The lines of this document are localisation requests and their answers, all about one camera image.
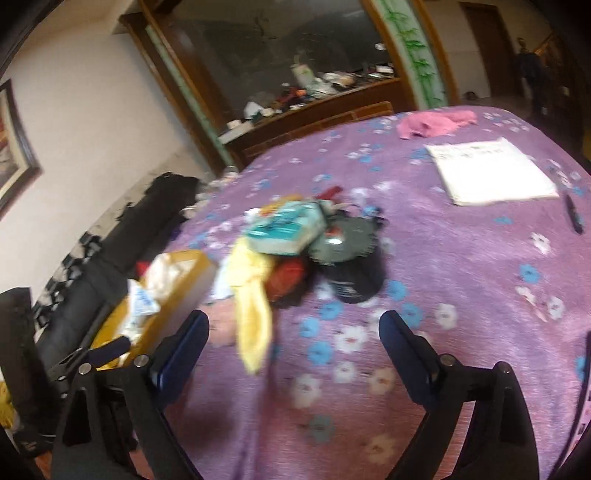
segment floor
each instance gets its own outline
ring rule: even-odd
[[[534,119],[531,116],[531,101],[522,96],[487,97],[477,100],[463,100],[464,105],[493,106],[508,110],[523,120],[527,120],[534,127],[539,128],[548,137],[554,140],[562,149],[568,152],[589,174],[591,174],[591,162],[584,157],[580,150],[580,139],[565,136],[548,120]]]
[[[487,97],[477,100],[464,100],[464,103],[466,105],[493,106],[509,110],[523,120],[526,120],[531,115],[530,100],[520,96]]]

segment wooden door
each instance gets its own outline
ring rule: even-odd
[[[491,96],[523,95],[515,51],[505,23],[494,5],[460,2],[484,62]]]

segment yellow cloth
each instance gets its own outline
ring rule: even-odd
[[[6,383],[0,382],[0,425],[2,428],[11,429],[14,423],[14,408],[10,403],[10,392]]]
[[[248,248],[246,238],[236,241],[228,260],[226,281],[234,289],[238,354],[246,371],[256,374],[272,336],[272,313],[264,283],[275,260]]]

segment picture frame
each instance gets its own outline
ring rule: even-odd
[[[40,173],[7,80],[0,85],[0,218]]]

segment purple floral bedspread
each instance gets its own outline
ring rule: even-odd
[[[186,222],[169,251],[225,256],[243,212],[275,196],[340,185],[366,208],[383,208],[388,280],[359,305],[335,301],[320,282],[301,307],[278,312],[263,371],[249,377],[234,347],[207,346],[181,399],[173,430],[206,480],[381,480],[423,416],[377,337],[395,309],[437,352],[466,365],[515,369],[530,409],[546,478],[567,442],[591,329],[591,233],[577,235],[563,200],[455,206],[425,144],[505,137],[530,155],[591,222],[587,173],[539,130],[494,108],[478,125],[401,140],[404,115],[343,125],[277,147]],[[460,426],[438,477],[449,474]]]

